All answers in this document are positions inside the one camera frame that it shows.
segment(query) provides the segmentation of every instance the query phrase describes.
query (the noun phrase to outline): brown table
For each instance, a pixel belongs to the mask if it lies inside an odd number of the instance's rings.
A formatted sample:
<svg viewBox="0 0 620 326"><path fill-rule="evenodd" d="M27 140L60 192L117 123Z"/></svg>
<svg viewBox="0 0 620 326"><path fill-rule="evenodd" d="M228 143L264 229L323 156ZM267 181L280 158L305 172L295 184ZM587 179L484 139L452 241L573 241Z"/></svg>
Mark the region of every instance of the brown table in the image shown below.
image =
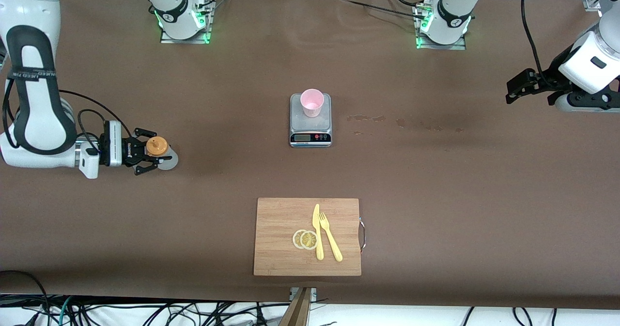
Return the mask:
<svg viewBox="0 0 620 326"><path fill-rule="evenodd" d="M480 0L463 52L416 50L410 19L343 0L226 0L205 46L160 44L147 0L61 4L60 87L159 132L180 162L93 181L0 165L3 269L65 295L317 286L330 302L620 305L619 117L558 112L544 94L505 104L534 64L518 0ZM527 8L545 66L596 19L580 0ZM332 96L329 149L288 146L288 99L306 88ZM258 197L359 198L362 276L254 277Z"/></svg>

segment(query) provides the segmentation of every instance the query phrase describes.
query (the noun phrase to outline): orange lid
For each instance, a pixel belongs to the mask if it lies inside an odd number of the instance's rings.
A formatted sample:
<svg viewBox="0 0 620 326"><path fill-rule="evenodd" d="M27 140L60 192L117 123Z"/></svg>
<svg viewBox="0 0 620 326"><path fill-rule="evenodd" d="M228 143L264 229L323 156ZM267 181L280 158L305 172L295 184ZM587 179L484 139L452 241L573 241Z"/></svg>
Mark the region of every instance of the orange lid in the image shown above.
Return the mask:
<svg viewBox="0 0 620 326"><path fill-rule="evenodd" d="M168 151L168 142L160 136L155 136L146 141L146 152L150 156L162 156Z"/></svg>

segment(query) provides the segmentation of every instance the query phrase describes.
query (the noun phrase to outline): white floor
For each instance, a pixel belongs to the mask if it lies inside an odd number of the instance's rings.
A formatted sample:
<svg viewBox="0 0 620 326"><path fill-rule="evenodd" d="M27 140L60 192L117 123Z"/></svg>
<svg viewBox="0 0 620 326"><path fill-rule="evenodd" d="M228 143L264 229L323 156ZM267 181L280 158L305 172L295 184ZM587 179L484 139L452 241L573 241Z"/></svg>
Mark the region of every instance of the white floor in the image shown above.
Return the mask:
<svg viewBox="0 0 620 326"><path fill-rule="evenodd" d="M227 312L239 311L254 307L254 303L237 303ZM213 310L214 304L199 304L200 312ZM310 312L309 326L325 326L336 322L334 326L461 326L468 307L417 307L417 306L365 306L352 304L314 304ZM140 326L156 310L153 309L112 309L99 308L89 313L93 320L101 326ZM286 307L263 308L267 320L280 317ZM533 326L549 326L551 324L551 309L527 309ZM0 308L0 326L17 326L25 324L34 311L21 308ZM197 315L187 312L199 322ZM527 325L525 316L519 312L523 322ZM169 313L164 311L153 321L152 326L166 324ZM231 318L226 326L245 324L244 321L255 320L250 315L240 315ZM36 326L47 324L45 317L37 320ZM192 320L177 317L170 326L193 326ZM514 320L510 308L477 307L471 314L468 326L519 326ZM587 310L587 309L559 309L556 317L556 326L618 326L620 325L620 310Z"/></svg>

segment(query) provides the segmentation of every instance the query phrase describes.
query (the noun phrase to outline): metal handle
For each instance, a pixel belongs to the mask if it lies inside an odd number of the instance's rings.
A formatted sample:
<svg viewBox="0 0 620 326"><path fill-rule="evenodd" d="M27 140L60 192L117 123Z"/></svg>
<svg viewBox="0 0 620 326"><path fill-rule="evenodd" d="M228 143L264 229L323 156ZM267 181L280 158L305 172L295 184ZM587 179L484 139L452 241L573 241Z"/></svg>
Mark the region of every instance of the metal handle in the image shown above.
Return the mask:
<svg viewBox="0 0 620 326"><path fill-rule="evenodd" d="M361 217L359 218L359 225L361 225L361 231L364 233L364 243L361 244L361 247L359 247L359 253L362 253L366 247L366 226L364 225L364 222L361 221Z"/></svg>

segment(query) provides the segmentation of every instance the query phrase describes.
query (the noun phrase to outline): digital scale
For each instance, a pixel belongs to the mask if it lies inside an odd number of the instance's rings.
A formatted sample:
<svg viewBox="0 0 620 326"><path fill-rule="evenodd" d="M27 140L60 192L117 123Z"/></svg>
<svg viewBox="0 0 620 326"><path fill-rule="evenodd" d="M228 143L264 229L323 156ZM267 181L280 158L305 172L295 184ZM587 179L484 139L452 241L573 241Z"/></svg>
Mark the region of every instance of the digital scale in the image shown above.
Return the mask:
<svg viewBox="0 0 620 326"><path fill-rule="evenodd" d="M323 94L321 113L308 118L301 106L301 94L291 96L291 130L289 143L295 148L324 148L332 145L332 98Z"/></svg>

